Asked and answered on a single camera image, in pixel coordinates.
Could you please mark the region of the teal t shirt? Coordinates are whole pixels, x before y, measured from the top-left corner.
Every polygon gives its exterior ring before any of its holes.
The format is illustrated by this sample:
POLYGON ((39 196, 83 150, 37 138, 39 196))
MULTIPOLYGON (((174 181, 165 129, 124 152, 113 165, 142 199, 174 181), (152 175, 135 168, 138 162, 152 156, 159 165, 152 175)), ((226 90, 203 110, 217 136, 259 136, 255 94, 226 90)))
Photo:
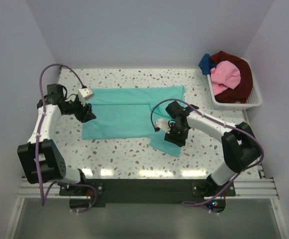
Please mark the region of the teal t shirt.
POLYGON ((97 88, 88 100, 96 119, 83 124, 82 139, 150 139, 150 146, 178 157, 181 148, 164 140, 164 132, 155 132, 152 123, 170 120, 166 99, 185 98, 184 86, 161 88, 97 88))

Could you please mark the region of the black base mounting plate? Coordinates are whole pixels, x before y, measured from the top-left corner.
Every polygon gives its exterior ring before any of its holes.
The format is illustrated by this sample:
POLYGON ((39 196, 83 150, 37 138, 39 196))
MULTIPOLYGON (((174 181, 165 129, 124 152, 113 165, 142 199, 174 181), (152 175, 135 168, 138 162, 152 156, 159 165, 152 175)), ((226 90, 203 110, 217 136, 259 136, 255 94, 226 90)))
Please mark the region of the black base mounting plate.
POLYGON ((205 179, 87 179, 89 187, 61 186, 59 195, 69 197, 72 209, 107 204, 180 204, 202 202, 224 187, 209 188, 205 179))

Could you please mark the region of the pink t shirt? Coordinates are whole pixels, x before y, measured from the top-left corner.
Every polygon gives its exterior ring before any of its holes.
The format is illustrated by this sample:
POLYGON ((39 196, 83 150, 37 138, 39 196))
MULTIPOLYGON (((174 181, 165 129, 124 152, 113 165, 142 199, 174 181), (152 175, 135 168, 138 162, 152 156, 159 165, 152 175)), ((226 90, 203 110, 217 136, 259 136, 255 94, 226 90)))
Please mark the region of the pink t shirt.
POLYGON ((222 61, 210 70, 210 80, 214 95, 234 90, 241 82, 239 69, 229 61, 222 61))

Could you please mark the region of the dark red t shirt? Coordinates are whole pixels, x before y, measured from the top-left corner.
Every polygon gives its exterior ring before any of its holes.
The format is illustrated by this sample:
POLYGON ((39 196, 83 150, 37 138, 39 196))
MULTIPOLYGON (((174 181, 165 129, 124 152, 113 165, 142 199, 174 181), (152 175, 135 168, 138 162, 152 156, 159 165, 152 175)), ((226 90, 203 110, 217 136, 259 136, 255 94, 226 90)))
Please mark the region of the dark red t shirt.
POLYGON ((253 76, 249 64, 242 58, 228 54, 224 51, 219 51, 210 58, 216 65, 222 61, 233 63, 241 74, 240 84, 234 90, 228 89, 215 96, 215 100, 219 103, 234 104, 240 102, 245 104, 253 89, 253 76))

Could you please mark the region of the blue t shirt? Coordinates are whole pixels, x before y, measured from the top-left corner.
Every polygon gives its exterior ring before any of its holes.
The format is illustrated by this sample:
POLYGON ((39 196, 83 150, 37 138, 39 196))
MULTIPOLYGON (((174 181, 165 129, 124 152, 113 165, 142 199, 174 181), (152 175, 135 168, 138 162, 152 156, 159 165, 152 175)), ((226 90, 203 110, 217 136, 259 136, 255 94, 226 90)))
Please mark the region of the blue t shirt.
POLYGON ((198 64, 203 75, 210 75, 211 69, 216 68, 216 63, 211 60, 210 55, 205 53, 198 64))

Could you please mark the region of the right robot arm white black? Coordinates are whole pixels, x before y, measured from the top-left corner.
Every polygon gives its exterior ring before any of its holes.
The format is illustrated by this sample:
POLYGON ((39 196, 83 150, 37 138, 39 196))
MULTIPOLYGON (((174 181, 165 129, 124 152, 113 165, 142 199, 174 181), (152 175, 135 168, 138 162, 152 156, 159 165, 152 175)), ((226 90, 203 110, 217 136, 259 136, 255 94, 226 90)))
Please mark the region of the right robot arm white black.
POLYGON ((185 146, 189 130, 196 129, 222 144, 224 162, 206 179, 206 188, 211 195, 219 195, 232 177, 244 171, 261 156, 259 144, 245 122, 237 125, 226 123, 200 112, 194 105, 182 107, 176 101, 166 107, 166 112, 173 122, 168 123, 164 130, 165 141, 179 147, 185 146))

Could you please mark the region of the aluminium frame rail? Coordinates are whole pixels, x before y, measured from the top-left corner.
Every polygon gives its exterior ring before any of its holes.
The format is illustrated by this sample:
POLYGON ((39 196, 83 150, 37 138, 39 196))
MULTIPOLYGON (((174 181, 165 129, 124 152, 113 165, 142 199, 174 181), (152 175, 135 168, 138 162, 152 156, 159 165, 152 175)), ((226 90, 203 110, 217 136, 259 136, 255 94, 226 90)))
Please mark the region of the aluminium frame rail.
POLYGON ((97 196, 114 203, 171 203, 220 197, 242 199, 277 199, 272 179, 236 179, 223 186, 212 187, 206 179, 87 179, 97 196))

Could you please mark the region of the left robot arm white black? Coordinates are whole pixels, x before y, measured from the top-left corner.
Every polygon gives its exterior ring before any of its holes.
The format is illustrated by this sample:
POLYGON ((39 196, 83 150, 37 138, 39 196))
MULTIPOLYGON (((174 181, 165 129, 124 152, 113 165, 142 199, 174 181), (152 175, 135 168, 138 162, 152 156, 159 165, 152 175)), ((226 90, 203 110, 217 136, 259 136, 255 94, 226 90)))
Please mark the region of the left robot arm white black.
POLYGON ((86 86, 78 89, 74 100, 67 98, 67 89, 60 84, 47 86, 47 94, 37 104, 38 119, 26 144, 17 148, 17 154, 30 184, 59 181, 71 184, 76 195, 88 190, 86 177, 81 169, 66 166, 54 141, 58 121, 63 115, 73 115, 79 122, 96 119, 88 100, 94 96, 86 86))

